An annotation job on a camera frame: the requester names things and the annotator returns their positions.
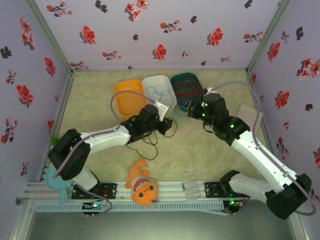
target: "black bracket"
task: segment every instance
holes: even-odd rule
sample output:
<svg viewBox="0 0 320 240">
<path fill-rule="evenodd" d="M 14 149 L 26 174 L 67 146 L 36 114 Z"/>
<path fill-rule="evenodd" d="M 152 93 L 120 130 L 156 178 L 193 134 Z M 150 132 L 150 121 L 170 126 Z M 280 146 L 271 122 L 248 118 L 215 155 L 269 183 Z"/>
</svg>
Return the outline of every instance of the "black bracket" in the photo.
<svg viewBox="0 0 320 240">
<path fill-rule="evenodd" d="M 207 181 L 204 183 L 205 197 L 212 198 L 243 198 L 247 197 L 242 193 L 231 191 L 229 194 L 223 191 L 219 181 Z"/>
<path fill-rule="evenodd" d="M 116 183 L 101 183 L 101 187 L 97 195 L 106 199 L 115 199 L 117 194 Z M 100 200 L 101 198 L 92 196 L 82 191 L 77 185 L 73 185 L 72 196 L 73 200 Z"/>
</svg>

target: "beige floor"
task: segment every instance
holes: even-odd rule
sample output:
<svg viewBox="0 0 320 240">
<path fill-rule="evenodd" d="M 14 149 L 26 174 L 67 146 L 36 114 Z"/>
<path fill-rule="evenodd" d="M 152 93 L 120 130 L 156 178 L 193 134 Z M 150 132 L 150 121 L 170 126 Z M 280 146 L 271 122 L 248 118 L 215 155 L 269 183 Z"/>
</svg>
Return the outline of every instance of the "beige floor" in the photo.
<svg viewBox="0 0 320 240">
<path fill-rule="evenodd" d="M 116 118 L 110 110 L 110 99 L 116 83 L 128 79 L 143 80 L 159 74 L 170 79 L 180 73 L 182 72 L 78 72 L 66 106 L 60 135 L 72 128 L 79 132 L 94 132 L 116 126 Z M 201 70 L 193 73 L 204 88 L 235 80 L 247 83 L 244 71 Z M 250 91 L 244 86 L 228 85 L 221 88 L 219 93 L 225 98 L 227 108 L 233 116 L 241 103 L 254 108 Z M 183 117 L 177 120 L 177 125 L 176 134 L 172 138 L 165 138 L 157 133 L 159 154 L 155 160 L 148 162 L 151 178 L 157 181 L 177 181 L 181 180 L 181 173 L 193 170 L 197 180 L 214 181 L 232 169 L 248 177 L 263 178 L 244 156 L 213 134 L 206 133 L 200 120 Z M 257 136 L 265 144 L 260 127 Z M 155 154 L 155 149 L 143 141 L 130 146 L 137 148 L 147 158 L 152 158 Z M 101 181 L 126 181 L 129 168 L 138 157 L 135 151 L 126 146 L 116 146 L 91 155 L 86 161 L 86 166 Z"/>
</svg>

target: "black cable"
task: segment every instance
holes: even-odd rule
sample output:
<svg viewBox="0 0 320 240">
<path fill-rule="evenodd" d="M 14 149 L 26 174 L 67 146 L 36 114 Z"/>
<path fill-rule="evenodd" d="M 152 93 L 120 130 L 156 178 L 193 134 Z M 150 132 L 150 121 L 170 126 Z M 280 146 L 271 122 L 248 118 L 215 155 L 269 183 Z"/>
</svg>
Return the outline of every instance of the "black cable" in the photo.
<svg viewBox="0 0 320 240">
<path fill-rule="evenodd" d="M 151 135 L 152 133 L 154 133 L 154 135 L 155 135 L 156 143 L 153 143 L 153 142 L 151 141 L 151 139 L 150 139 L 150 135 Z M 155 148 L 155 150 L 156 150 L 156 155 L 155 155 L 154 158 L 151 158 L 151 159 L 146 158 L 145 156 L 142 156 L 142 155 L 139 153 L 138 149 L 133 149 L 133 148 L 129 147 L 128 145 L 125 145 L 125 146 L 126 146 L 128 149 L 130 149 L 130 150 L 133 150 L 133 151 L 135 150 L 136 153 L 137 153 L 140 157 L 144 158 L 145 160 L 152 161 L 152 160 L 156 159 L 156 157 L 157 157 L 158 154 L 159 154 L 158 148 L 156 147 L 156 144 L 158 143 L 158 137 L 157 137 L 156 133 L 155 133 L 155 132 L 150 132 L 150 133 L 148 133 L 147 135 L 143 136 L 143 137 L 142 137 L 142 140 L 143 140 L 146 144 L 149 144 L 149 145 L 154 146 L 154 148 Z"/>
<path fill-rule="evenodd" d="M 155 155 L 154 158 L 149 159 L 149 158 L 146 158 L 145 156 L 142 156 L 142 155 L 139 153 L 138 149 L 136 150 L 136 153 L 137 153 L 140 157 L 144 158 L 145 160 L 152 161 L 152 160 L 156 159 L 156 157 L 158 157 L 158 153 L 159 153 L 159 152 L 158 152 L 158 148 L 156 147 L 156 145 L 152 144 L 152 146 L 154 146 L 154 148 L 155 148 L 155 150 L 156 150 L 156 155 Z"/>
<path fill-rule="evenodd" d="M 206 123 L 203 123 L 203 129 L 207 132 L 207 133 L 210 133 L 210 134 L 215 134 L 213 131 L 208 131 L 207 129 L 206 129 L 206 126 L 208 126 Z"/>
<path fill-rule="evenodd" d="M 173 132 L 173 134 L 171 135 L 171 136 L 165 136 L 165 135 L 163 135 L 164 137 L 166 137 L 166 138 L 172 138 L 175 134 L 176 134 L 176 131 L 177 131 L 177 129 L 178 129 L 178 124 L 177 124 L 177 122 L 176 122 L 176 120 L 174 120 L 173 118 L 171 118 L 173 121 L 174 121 L 174 123 L 175 123 L 175 130 L 174 130 L 174 132 Z"/>
<path fill-rule="evenodd" d="M 154 131 L 153 131 L 152 133 L 153 133 L 154 136 L 155 136 L 155 140 L 156 140 L 155 143 L 153 143 L 153 142 L 151 141 L 151 139 L 150 139 L 150 135 L 151 135 L 151 134 L 149 134 L 149 135 L 147 136 L 150 142 L 147 142 L 145 138 L 142 138 L 142 140 L 143 140 L 146 144 L 156 145 L 156 144 L 158 144 L 158 137 L 157 137 L 157 135 L 156 135 L 156 133 L 155 133 Z"/>
</svg>

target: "cable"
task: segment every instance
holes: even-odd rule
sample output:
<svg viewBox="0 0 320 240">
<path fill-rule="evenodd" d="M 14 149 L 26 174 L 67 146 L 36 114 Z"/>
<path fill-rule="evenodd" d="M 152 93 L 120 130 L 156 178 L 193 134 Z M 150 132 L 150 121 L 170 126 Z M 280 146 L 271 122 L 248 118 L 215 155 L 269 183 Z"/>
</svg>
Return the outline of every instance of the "cable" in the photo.
<svg viewBox="0 0 320 240">
<path fill-rule="evenodd" d="M 166 136 L 166 135 L 163 135 L 165 138 L 172 138 L 175 134 L 176 134 L 176 131 L 177 131 L 177 129 L 178 129 L 178 124 L 177 124 L 177 122 L 176 122 L 176 120 L 174 120 L 173 118 L 171 118 L 173 121 L 174 121 L 174 123 L 175 123 L 175 130 L 174 130 L 174 132 L 172 133 L 172 135 L 171 136 Z"/>
<path fill-rule="evenodd" d="M 230 84 L 241 84 L 243 86 L 246 86 L 247 88 L 250 89 L 254 99 L 255 99 L 255 102 L 256 102 L 256 110 L 257 110 L 257 114 L 256 114 L 256 117 L 255 117 L 255 121 L 254 121 L 254 124 L 253 124 L 253 128 L 252 128 L 252 136 L 253 136 L 253 141 L 256 145 L 256 147 L 274 164 L 278 167 L 278 169 L 285 175 L 287 176 L 288 179 L 290 179 L 298 188 L 299 190 L 307 197 L 307 199 L 310 201 L 311 203 L 311 206 L 312 206 L 312 211 L 311 212 L 301 212 L 301 211 L 295 211 L 295 213 L 297 214 L 300 214 L 300 215 L 304 215 L 304 216 L 312 216 L 314 214 L 316 214 L 317 212 L 317 207 L 316 207 L 316 204 L 315 202 L 313 201 L 313 199 L 310 197 L 310 195 L 302 188 L 302 186 L 300 186 L 300 184 L 294 180 L 293 177 L 291 177 L 287 171 L 285 171 L 276 161 L 273 160 L 273 158 L 268 154 L 266 153 L 266 151 L 264 151 L 261 146 L 259 145 L 258 143 L 258 139 L 257 139 L 257 136 L 256 136 L 256 128 L 257 128 L 257 124 L 258 124 L 258 121 L 259 121 L 259 114 L 260 114 L 260 104 L 259 104 L 259 98 L 257 96 L 257 94 L 255 93 L 255 90 L 250 87 L 249 85 L 241 82 L 241 81 L 229 81 L 229 82 L 226 82 L 226 83 L 223 83 L 217 87 L 214 87 L 212 90 L 216 91 L 226 85 L 230 85 Z"/>
<path fill-rule="evenodd" d="M 113 101 L 115 99 L 115 97 L 118 95 L 118 94 L 122 94 L 122 93 L 128 93 L 128 94 L 136 94 L 136 95 L 139 95 L 145 99 L 148 99 L 149 101 L 151 101 L 151 103 L 155 104 L 156 101 L 150 99 L 149 97 L 141 94 L 141 93 L 138 93 L 138 92 L 135 92 L 135 91 L 128 91 L 128 90 L 124 90 L 124 91 L 119 91 L 119 92 L 116 92 L 111 100 L 110 100 L 110 109 L 111 109 L 111 112 L 113 113 L 113 115 L 116 117 L 116 119 L 118 120 L 119 124 L 111 129 L 111 130 L 105 130 L 105 131 L 100 131 L 100 132 L 97 132 L 97 133 L 94 133 L 92 135 L 89 135 L 89 136 L 86 136 L 85 138 L 81 139 L 79 142 L 77 142 L 77 144 L 72 148 L 72 150 L 69 152 L 69 154 L 66 156 L 65 160 L 63 161 L 63 163 L 60 165 L 60 167 L 58 168 L 58 170 L 55 172 L 55 174 L 53 175 L 53 179 L 55 179 L 59 174 L 60 172 L 62 171 L 62 169 L 65 167 L 65 165 L 67 164 L 69 158 L 71 157 L 71 155 L 75 152 L 75 150 L 77 149 L 77 147 L 82 144 L 83 142 L 85 142 L 86 140 L 90 139 L 90 138 L 93 138 L 93 137 L 96 137 L 96 136 L 100 136 L 100 135 L 104 135 L 104 134 L 110 134 L 110 133 L 113 133 L 113 132 L 116 132 L 120 126 L 121 126 L 121 119 L 118 117 L 118 115 L 116 114 L 114 108 L 113 108 Z"/>
<path fill-rule="evenodd" d="M 172 87 L 175 91 L 176 97 L 180 102 L 199 101 L 202 96 L 202 87 L 199 82 L 192 77 L 187 77 L 184 81 L 173 83 Z"/>
<path fill-rule="evenodd" d="M 213 131 L 208 131 L 207 129 L 206 129 L 206 126 L 208 126 L 205 122 L 203 123 L 203 129 L 207 132 L 207 133 L 210 133 L 210 134 L 215 134 L 215 132 L 213 132 Z"/>
<path fill-rule="evenodd" d="M 214 210 L 205 210 L 205 209 L 199 209 L 197 210 L 198 212 L 203 212 L 203 213 L 207 213 L 207 214 L 217 214 L 217 215 L 221 215 L 221 216 L 229 216 L 229 214 L 225 213 L 225 212 L 218 212 L 218 211 L 214 211 Z"/>
<path fill-rule="evenodd" d="M 179 107 L 179 109 L 183 109 L 184 107 L 188 107 L 187 106 L 188 103 L 191 103 L 191 101 L 190 100 L 185 101 L 182 104 L 182 106 Z M 178 120 L 179 118 L 186 118 L 188 116 L 188 112 L 185 113 L 185 114 L 178 115 L 177 117 L 176 117 L 176 113 L 177 113 L 176 111 L 173 112 L 172 117 L 171 117 L 172 119 L 177 119 Z"/>
<path fill-rule="evenodd" d="M 97 194 L 95 194 L 95 193 L 93 193 L 93 192 L 90 192 L 90 191 L 88 191 L 88 190 L 85 190 L 82 186 L 80 186 L 79 184 L 76 184 L 77 185 L 77 187 L 78 188 L 80 188 L 82 191 L 84 191 L 85 193 L 87 193 L 87 194 L 89 194 L 89 195 L 92 195 L 92 196 L 95 196 L 96 198 L 99 198 L 99 199 L 101 199 L 101 200 L 105 200 L 106 201 L 106 205 L 107 205 L 107 203 L 110 205 L 110 207 L 108 208 L 108 209 L 106 209 L 106 210 L 103 210 L 103 211 L 100 211 L 100 212 L 98 212 L 96 215 L 100 215 L 100 214 L 105 214 L 105 213 L 107 213 L 107 212 L 109 212 L 111 209 L 112 209 L 112 203 L 110 202 L 110 200 L 109 199 L 107 199 L 106 197 L 103 197 L 103 196 L 99 196 L 99 195 L 97 195 Z"/>
<path fill-rule="evenodd" d="M 154 91 L 153 91 L 153 94 L 152 94 L 152 100 L 155 100 L 155 93 L 160 96 L 158 102 L 161 101 L 161 98 L 162 98 L 162 97 L 168 96 L 169 93 L 170 93 L 168 89 L 166 89 L 166 91 L 168 92 L 167 94 L 164 94 L 164 93 L 165 93 L 164 91 L 163 91 L 162 93 L 158 93 L 154 86 L 148 86 L 148 87 L 145 89 L 145 91 L 146 91 L 146 94 L 148 94 L 149 98 L 151 98 L 151 95 L 148 93 L 148 88 L 153 88 L 153 90 L 154 90 Z"/>
<path fill-rule="evenodd" d="M 153 143 L 153 142 L 151 141 L 151 139 L 150 139 L 150 135 L 151 135 L 152 133 L 155 135 L 156 143 Z M 127 145 L 125 145 L 125 146 L 126 146 L 128 149 L 130 149 L 130 150 L 136 151 L 136 153 L 137 153 L 140 157 L 142 157 L 142 158 L 144 158 L 144 159 L 146 159 L 146 160 L 148 160 L 148 161 L 152 161 L 152 160 L 156 159 L 157 156 L 158 156 L 158 154 L 159 154 L 158 148 L 156 147 L 156 144 L 158 143 L 158 137 L 157 137 L 156 133 L 153 131 L 153 132 L 147 134 L 146 136 L 143 136 L 143 137 L 142 137 L 142 140 L 143 140 L 146 144 L 149 144 L 149 145 L 154 146 L 154 148 L 155 148 L 155 150 L 156 150 L 156 154 L 155 154 L 155 157 L 154 157 L 154 158 L 146 158 L 145 156 L 142 156 L 142 155 L 139 153 L 138 149 L 133 149 L 133 148 L 131 148 L 131 147 L 128 147 Z"/>
</svg>

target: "orange plush toy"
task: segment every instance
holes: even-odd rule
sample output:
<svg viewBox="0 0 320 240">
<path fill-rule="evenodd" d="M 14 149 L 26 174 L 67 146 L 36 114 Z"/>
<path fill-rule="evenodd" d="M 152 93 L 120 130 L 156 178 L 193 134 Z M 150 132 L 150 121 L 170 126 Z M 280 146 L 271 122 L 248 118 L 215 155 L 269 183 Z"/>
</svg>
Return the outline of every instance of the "orange plush toy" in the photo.
<svg viewBox="0 0 320 240">
<path fill-rule="evenodd" d="M 154 204 L 158 198 L 158 184 L 156 181 L 147 178 L 149 171 L 142 171 L 142 167 L 148 167 L 147 162 L 140 157 L 130 168 L 129 181 L 125 184 L 131 189 L 132 200 L 140 205 L 149 206 Z"/>
</svg>

